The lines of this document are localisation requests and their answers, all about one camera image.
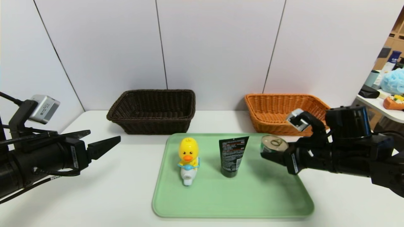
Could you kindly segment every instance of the orange wicker basket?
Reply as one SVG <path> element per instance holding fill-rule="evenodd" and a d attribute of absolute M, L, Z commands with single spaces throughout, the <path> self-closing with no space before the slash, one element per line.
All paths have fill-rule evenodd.
<path fill-rule="evenodd" d="M 248 94 L 245 101 L 255 130 L 274 135 L 310 136 L 311 126 L 299 132 L 286 121 L 288 114 L 300 108 L 325 125 L 325 113 L 330 109 L 319 98 L 304 94 Z"/>

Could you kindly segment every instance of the white wall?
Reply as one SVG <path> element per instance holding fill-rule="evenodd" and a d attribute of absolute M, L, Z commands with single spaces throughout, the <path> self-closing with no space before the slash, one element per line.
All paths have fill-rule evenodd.
<path fill-rule="evenodd" d="M 264 93 L 307 93 L 350 105 L 403 0 L 287 0 Z"/>
<path fill-rule="evenodd" d="M 56 56 L 32 0 L 1 1 L 0 91 L 15 98 L 49 95 L 61 102 L 47 125 L 28 122 L 26 126 L 61 132 L 83 108 Z M 0 99 L 0 115 L 8 124 L 17 106 Z"/>
<path fill-rule="evenodd" d="M 169 89 L 197 110 L 246 109 L 262 93 L 284 0 L 157 0 Z"/>
<path fill-rule="evenodd" d="M 154 0 L 36 0 L 85 110 L 126 90 L 166 89 Z"/>

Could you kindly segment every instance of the brown wicker basket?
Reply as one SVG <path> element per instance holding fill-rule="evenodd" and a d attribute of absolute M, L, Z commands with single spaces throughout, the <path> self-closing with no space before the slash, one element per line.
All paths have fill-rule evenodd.
<path fill-rule="evenodd" d="M 303 94 L 248 94 L 245 101 L 255 130 L 274 135 L 310 136 L 311 126 L 299 132 L 286 121 L 288 114 L 301 108 L 319 118 L 325 125 L 325 113 L 330 109 L 319 98 Z"/>
<path fill-rule="evenodd" d="M 187 132 L 195 114 L 192 90 L 129 90 L 112 105 L 107 119 L 128 134 Z"/>

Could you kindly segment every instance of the duck beak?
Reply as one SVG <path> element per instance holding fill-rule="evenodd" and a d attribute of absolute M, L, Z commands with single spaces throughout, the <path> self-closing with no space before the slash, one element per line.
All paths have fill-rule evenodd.
<path fill-rule="evenodd" d="M 186 155 L 186 156 L 183 157 L 183 159 L 184 159 L 185 161 L 189 162 L 189 161 L 192 160 L 192 156 Z"/>

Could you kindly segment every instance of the white table surface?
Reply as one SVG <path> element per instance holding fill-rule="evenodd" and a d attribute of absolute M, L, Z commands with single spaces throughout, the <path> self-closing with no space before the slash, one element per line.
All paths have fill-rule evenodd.
<path fill-rule="evenodd" d="M 378 110 L 383 116 L 399 123 L 404 123 L 404 111 L 401 110 L 394 110 L 394 109 L 386 109 L 383 106 L 384 98 L 390 96 L 390 93 L 382 91 L 381 89 L 378 90 L 380 92 L 379 98 L 376 99 L 367 99 L 360 95 L 356 95 L 356 98 L 365 103 L 366 105 L 372 107 L 373 109 Z"/>
<path fill-rule="evenodd" d="M 1 227 L 404 226 L 404 198 L 389 189 L 372 185 L 369 178 L 308 169 L 299 174 L 315 204 L 308 218 L 162 219 L 151 205 L 168 136 L 126 135 L 106 115 L 85 112 L 65 132 L 90 129 L 86 143 L 116 135 L 122 142 L 80 176 L 56 179 L 0 205 Z M 254 129 L 245 111 L 197 111 L 188 132 Z"/>

